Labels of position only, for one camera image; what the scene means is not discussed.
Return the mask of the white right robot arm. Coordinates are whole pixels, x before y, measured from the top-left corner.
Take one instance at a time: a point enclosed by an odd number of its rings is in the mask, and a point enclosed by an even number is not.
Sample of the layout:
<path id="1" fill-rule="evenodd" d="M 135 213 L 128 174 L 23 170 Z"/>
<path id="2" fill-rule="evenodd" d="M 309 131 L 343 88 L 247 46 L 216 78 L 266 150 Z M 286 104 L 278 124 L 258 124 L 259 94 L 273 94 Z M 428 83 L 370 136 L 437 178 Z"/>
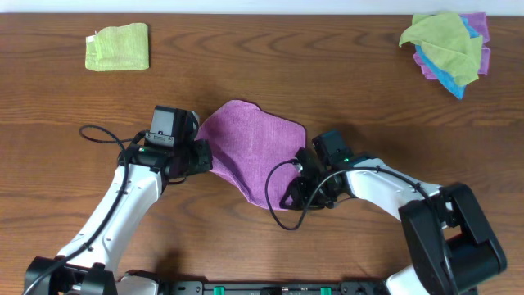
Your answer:
<path id="1" fill-rule="evenodd" d="M 411 264 L 375 284 L 376 294 L 476 294 L 500 275 L 507 257 L 473 191 L 463 183 L 430 184 L 367 153 L 355 155 L 341 134 L 313 139 L 288 160 L 299 172 L 282 207 L 306 215 L 332 209 L 343 193 L 371 202 L 402 225 Z"/>

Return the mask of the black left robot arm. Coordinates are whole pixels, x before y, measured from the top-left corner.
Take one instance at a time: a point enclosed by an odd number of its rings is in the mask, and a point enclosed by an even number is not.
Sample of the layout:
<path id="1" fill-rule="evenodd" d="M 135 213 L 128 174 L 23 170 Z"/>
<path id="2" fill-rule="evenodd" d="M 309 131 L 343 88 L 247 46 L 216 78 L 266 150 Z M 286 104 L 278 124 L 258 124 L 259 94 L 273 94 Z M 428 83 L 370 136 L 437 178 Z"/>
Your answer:
<path id="1" fill-rule="evenodd" d="M 25 273 L 30 294 L 174 294 L 176 285 L 159 275 L 131 270 L 116 278 L 120 260 L 142 218 L 170 185 L 212 168 L 208 142 L 198 139 L 194 111 L 157 106 L 151 127 L 120 139 L 103 127 L 108 144 L 119 147 L 115 175 L 83 228 L 54 258 L 37 256 Z"/>

